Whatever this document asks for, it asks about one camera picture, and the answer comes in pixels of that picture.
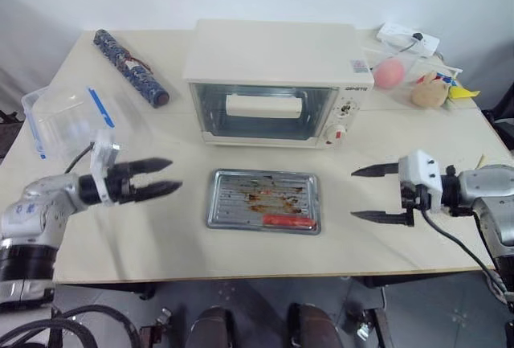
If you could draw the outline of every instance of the pink ball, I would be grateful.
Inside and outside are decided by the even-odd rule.
[[[391,57],[385,59],[373,71],[375,84],[381,88],[392,88],[399,85],[405,77],[405,68],[400,60]]]

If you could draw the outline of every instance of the white wall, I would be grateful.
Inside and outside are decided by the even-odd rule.
[[[514,0],[0,0],[0,69],[27,92],[50,80],[80,30],[192,28],[198,18],[362,28],[390,20],[440,37],[446,61],[464,68],[468,87],[483,91],[483,106],[514,80]],[[7,36],[16,39],[6,48]]]

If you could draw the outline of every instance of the red food item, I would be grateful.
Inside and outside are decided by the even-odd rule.
[[[271,226],[316,227],[316,221],[309,217],[295,215],[265,214],[263,224]]]

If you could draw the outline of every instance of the blue patterned cylinder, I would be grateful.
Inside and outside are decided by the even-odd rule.
[[[140,60],[133,58],[107,31],[96,31],[93,43],[154,108],[168,103],[169,93],[155,80],[152,72]]]

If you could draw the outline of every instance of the toaster oven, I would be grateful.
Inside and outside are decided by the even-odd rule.
[[[183,75],[219,145],[334,146],[373,87],[355,29],[335,23],[200,20]]]

